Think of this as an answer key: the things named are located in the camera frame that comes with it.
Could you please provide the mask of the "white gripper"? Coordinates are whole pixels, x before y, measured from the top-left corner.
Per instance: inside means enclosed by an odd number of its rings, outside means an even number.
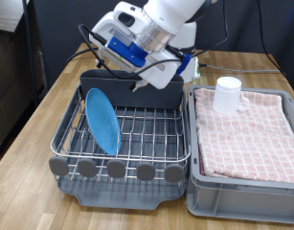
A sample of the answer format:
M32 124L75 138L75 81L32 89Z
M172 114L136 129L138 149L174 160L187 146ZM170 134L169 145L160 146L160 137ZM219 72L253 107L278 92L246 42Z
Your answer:
M149 83L163 89L184 70L184 56L169 47L183 23L175 1L149 1L142 8L121 2L92 29L92 42L103 56L142 78L132 92Z

